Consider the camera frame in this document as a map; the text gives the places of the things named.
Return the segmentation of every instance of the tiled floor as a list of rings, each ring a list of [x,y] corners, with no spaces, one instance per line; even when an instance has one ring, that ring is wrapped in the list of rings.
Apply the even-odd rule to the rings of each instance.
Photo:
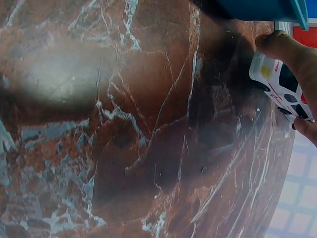
[[[298,132],[265,238],[317,238],[317,149]]]

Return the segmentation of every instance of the glossy surface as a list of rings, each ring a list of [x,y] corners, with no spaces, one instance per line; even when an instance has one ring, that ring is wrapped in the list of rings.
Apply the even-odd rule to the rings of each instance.
[[[185,0],[0,7],[0,236],[263,236],[293,143],[248,80],[271,23]]]

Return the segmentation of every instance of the white tile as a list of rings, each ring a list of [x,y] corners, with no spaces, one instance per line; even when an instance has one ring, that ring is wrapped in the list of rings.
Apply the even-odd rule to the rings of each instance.
[[[288,230],[291,233],[302,235],[304,234],[311,216],[297,213],[294,216],[291,227]]]
[[[313,224],[313,227],[309,233],[309,236],[317,238],[317,219],[315,219],[315,221],[314,221],[314,224]]]
[[[299,146],[309,146],[310,141],[304,137],[301,133],[298,131],[295,132],[295,140],[294,140],[294,145],[299,145]]]
[[[283,230],[288,220],[289,214],[290,212],[287,210],[276,208],[269,226],[275,229]]]
[[[279,201],[291,205],[294,204],[298,193],[298,189],[298,183],[285,181]]]
[[[292,152],[287,174],[302,177],[306,164],[307,154]]]
[[[299,205],[301,207],[315,209],[317,206],[317,187],[305,186]]]
[[[309,170],[309,178],[317,179],[317,157],[314,156],[312,159],[311,168]]]
[[[276,235],[272,235],[272,234],[266,234],[264,238],[280,238],[280,237]]]

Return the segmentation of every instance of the blue object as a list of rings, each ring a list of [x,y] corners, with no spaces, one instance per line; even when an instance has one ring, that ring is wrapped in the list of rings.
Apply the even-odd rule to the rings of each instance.
[[[316,0],[306,0],[308,17],[317,18],[317,1]]]
[[[244,21],[297,22],[308,30],[305,0],[216,0],[232,17]]]

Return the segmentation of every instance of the red stripe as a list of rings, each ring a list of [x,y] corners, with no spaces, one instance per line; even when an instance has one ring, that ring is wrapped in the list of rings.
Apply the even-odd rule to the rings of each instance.
[[[277,97],[283,101],[283,99],[277,94],[277,92],[274,90],[274,88],[272,87],[272,85],[269,83],[269,86],[271,87],[271,89],[273,90],[273,92],[277,95]]]

